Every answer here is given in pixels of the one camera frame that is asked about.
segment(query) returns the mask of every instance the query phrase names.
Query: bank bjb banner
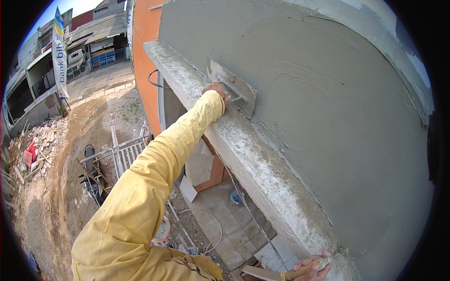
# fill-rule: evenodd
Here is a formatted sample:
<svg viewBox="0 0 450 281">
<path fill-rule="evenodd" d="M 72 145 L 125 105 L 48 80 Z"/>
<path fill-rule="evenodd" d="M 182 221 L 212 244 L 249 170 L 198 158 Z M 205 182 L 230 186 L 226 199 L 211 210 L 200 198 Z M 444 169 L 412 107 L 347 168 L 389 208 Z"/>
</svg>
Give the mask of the bank bjb banner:
<svg viewBox="0 0 450 281">
<path fill-rule="evenodd" d="M 67 73 L 67 62 L 66 62 L 66 52 L 63 46 L 64 40 L 64 23 L 63 17 L 56 8 L 55 18 L 53 20 L 53 37 L 52 37 L 52 57 L 53 57 L 53 71 L 55 74 L 56 89 L 58 89 L 58 94 L 60 99 L 68 99 L 67 94 L 67 83 L 66 83 L 66 73 Z"/>
</svg>

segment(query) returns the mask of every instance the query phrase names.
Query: sky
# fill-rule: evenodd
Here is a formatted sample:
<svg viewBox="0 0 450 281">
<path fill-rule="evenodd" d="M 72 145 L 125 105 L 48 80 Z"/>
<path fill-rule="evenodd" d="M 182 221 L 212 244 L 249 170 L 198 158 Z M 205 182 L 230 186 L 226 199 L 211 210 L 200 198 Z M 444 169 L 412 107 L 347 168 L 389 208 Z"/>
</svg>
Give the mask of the sky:
<svg viewBox="0 0 450 281">
<path fill-rule="evenodd" d="M 44 26 L 55 17 L 56 7 L 59 7 L 61 14 L 67 12 L 70 8 L 73 8 L 72 17 L 74 18 L 97 7 L 102 1 L 103 0 L 54 0 L 31 28 L 24 42 L 37 32 L 38 27 Z"/>
</svg>

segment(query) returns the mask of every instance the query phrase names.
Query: orange wall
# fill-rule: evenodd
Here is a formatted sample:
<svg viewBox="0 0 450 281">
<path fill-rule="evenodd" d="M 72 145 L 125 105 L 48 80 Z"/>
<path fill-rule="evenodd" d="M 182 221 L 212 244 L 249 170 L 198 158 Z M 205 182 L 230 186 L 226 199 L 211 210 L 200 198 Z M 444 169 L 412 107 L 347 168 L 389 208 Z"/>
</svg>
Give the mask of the orange wall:
<svg viewBox="0 0 450 281">
<path fill-rule="evenodd" d="M 147 57 L 142 44 L 158 39 L 162 8 L 152 10 L 149 10 L 149 8 L 165 2 L 166 0 L 136 0 L 133 20 L 135 80 L 154 136 L 161 133 L 158 119 L 158 94 L 156 86 L 150 84 L 147 77 L 156 67 Z M 156 73 L 152 75 L 151 80 L 152 82 L 157 82 Z"/>
</svg>

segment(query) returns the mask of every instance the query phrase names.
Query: hand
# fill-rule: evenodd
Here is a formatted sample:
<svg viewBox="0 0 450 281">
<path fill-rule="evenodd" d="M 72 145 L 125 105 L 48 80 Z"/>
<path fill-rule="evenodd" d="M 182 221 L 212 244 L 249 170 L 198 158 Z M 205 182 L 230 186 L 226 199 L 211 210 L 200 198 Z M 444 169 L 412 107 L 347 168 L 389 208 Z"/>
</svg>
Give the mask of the hand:
<svg viewBox="0 0 450 281">
<path fill-rule="evenodd" d="M 209 90 L 216 91 L 224 99 L 224 102 L 231 100 L 231 96 L 228 95 L 228 92 L 225 92 L 224 88 L 217 81 L 207 84 L 202 90 L 202 95 Z"/>
<path fill-rule="evenodd" d="M 331 257 L 331 254 L 330 254 L 330 252 L 328 252 L 327 250 L 324 249 L 324 250 L 322 250 L 321 255 L 313 255 L 307 259 L 302 259 L 301 261 L 299 261 L 296 265 L 294 265 L 292 267 L 292 270 L 297 271 L 302 266 L 310 264 L 313 260 L 316 260 L 319 258 L 327 258 L 327 257 Z M 325 278 L 325 276 L 327 276 L 328 271 L 330 271 L 333 264 L 334 264 L 334 260 L 332 260 L 329 264 L 327 264 L 327 266 L 325 266 L 325 268 L 322 269 L 321 271 L 319 271 L 318 264 L 313 264 L 305 275 L 295 278 L 294 281 L 321 281 Z"/>
</svg>

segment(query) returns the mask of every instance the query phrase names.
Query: white van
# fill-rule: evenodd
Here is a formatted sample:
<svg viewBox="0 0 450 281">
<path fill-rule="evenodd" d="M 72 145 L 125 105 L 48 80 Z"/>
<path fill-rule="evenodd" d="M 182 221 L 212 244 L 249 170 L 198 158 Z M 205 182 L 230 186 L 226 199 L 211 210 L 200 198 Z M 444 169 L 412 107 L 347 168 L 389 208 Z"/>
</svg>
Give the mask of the white van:
<svg viewBox="0 0 450 281">
<path fill-rule="evenodd" d="M 68 57 L 69 65 L 79 62 L 80 59 L 83 60 L 83 54 L 84 50 L 82 49 L 76 50 L 75 52 L 71 53 Z"/>
</svg>

